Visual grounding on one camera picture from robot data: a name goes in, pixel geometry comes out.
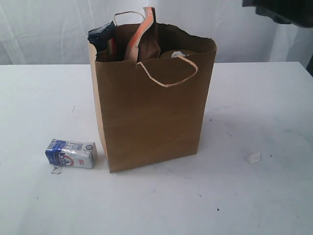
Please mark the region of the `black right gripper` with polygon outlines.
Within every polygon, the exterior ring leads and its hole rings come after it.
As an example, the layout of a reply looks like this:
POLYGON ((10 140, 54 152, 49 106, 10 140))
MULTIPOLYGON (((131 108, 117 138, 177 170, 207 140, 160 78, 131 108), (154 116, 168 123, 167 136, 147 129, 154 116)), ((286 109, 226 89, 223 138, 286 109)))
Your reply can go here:
POLYGON ((277 24, 313 26, 312 0, 243 0, 242 7, 255 7, 257 15, 269 17, 277 24))

